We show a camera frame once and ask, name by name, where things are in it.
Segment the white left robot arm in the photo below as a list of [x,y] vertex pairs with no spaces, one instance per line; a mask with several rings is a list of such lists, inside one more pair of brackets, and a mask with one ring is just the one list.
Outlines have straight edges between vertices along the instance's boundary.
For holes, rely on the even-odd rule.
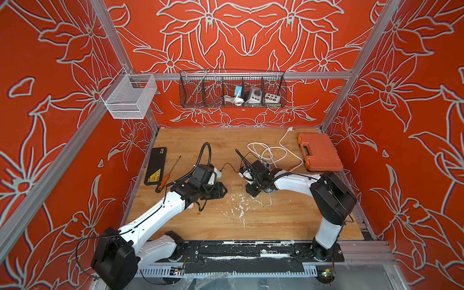
[[183,240],[174,232],[149,242],[164,224],[200,200],[222,199],[228,193],[222,182],[175,183],[165,197],[129,224],[107,228],[99,237],[91,268],[106,286],[122,290],[137,271],[151,263],[172,257]]

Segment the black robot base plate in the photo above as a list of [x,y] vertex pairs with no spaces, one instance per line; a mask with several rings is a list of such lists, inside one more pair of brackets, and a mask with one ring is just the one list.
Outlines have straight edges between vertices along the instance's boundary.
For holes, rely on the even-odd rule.
[[311,241],[187,240],[160,261],[179,264],[187,274],[302,274],[304,263],[332,265],[344,256],[338,244],[318,250]]

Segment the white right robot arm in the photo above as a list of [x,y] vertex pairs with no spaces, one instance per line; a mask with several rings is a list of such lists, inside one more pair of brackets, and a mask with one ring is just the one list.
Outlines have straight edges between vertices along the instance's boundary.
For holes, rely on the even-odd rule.
[[335,244],[357,199],[333,172],[303,175],[283,169],[269,170],[261,162],[239,169],[239,176],[247,181],[246,192],[255,197],[261,192],[289,190],[312,197],[322,216],[318,232],[311,243],[314,259],[327,261],[334,254]]

